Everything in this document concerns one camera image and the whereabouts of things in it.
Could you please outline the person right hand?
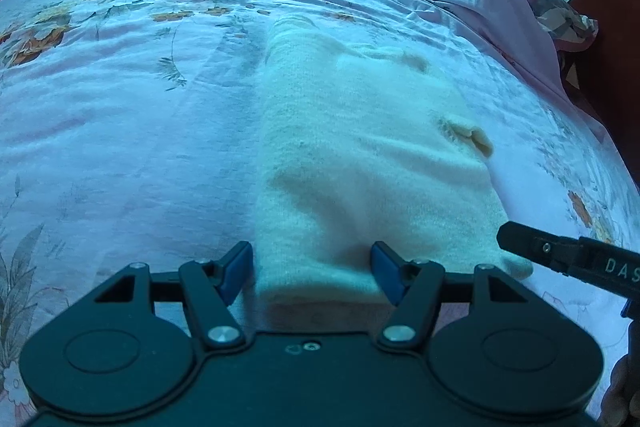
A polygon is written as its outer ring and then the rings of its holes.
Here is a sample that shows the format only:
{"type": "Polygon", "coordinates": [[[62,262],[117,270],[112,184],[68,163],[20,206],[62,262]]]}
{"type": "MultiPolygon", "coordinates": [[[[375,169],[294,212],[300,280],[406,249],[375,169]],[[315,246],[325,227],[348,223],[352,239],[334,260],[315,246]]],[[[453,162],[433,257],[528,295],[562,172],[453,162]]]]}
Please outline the person right hand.
{"type": "Polygon", "coordinates": [[[623,396],[628,373],[628,355],[624,355],[614,365],[610,385],[602,398],[598,418],[600,426],[620,427],[629,418],[639,420],[639,392],[631,399],[625,399],[623,396]]]}

